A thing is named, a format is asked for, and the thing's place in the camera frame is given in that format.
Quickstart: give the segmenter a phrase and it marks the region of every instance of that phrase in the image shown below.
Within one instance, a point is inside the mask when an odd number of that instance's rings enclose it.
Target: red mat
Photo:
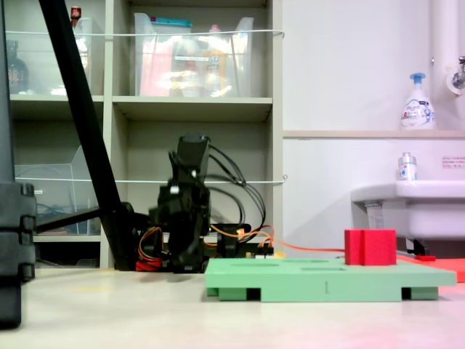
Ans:
[[[397,259],[404,262],[425,265],[427,267],[455,271],[457,273],[457,282],[465,282],[465,258],[435,260],[434,262],[422,262],[403,256],[397,256]]]

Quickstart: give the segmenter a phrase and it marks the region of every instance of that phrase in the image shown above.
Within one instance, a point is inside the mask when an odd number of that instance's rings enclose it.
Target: wire rod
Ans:
[[[37,32],[37,31],[5,31],[6,34],[20,34],[20,35],[49,35],[47,32]],[[254,31],[221,31],[215,33],[183,33],[183,34],[109,34],[109,33],[75,33],[75,36],[104,36],[104,37],[135,37],[135,36],[205,36],[205,35],[223,35],[223,34],[237,34],[237,33],[276,33],[281,34],[284,38],[284,31],[277,31],[274,29],[257,29]]]
[[[16,177],[16,180],[48,180],[55,182],[91,182],[91,180],[72,180],[70,178],[32,178],[32,177]],[[283,184],[288,179],[287,175],[283,176],[283,180],[248,180],[247,184]],[[167,180],[115,180],[116,183],[134,183],[134,184],[166,184]],[[231,182],[222,180],[205,181],[205,184],[232,184]]]

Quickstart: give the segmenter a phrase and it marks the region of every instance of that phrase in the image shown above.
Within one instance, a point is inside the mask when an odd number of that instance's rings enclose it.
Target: faucet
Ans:
[[[460,56],[458,62],[461,66],[461,72],[453,74],[452,85],[456,89],[465,88],[465,56]]]

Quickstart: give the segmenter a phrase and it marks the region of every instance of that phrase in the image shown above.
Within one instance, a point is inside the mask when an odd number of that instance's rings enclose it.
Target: green platform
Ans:
[[[383,302],[436,300],[438,286],[456,285],[454,272],[406,262],[386,267],[333,259],[213,259],[207,295],[262,302]]]

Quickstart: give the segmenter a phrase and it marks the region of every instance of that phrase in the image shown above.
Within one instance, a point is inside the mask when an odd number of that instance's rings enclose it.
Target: black stand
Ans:
[[[39,2],[100,207],[46,222],[37,230],[100,217],[116,268],[135,270],[135,230],[145,229],[148,218],[120,201],[64,0]],[[14,177],[3,0],[0,30],[0,328],[11,328],[21,322],[20,286],[34,277],[36,200],[33,187],[15,183]]]

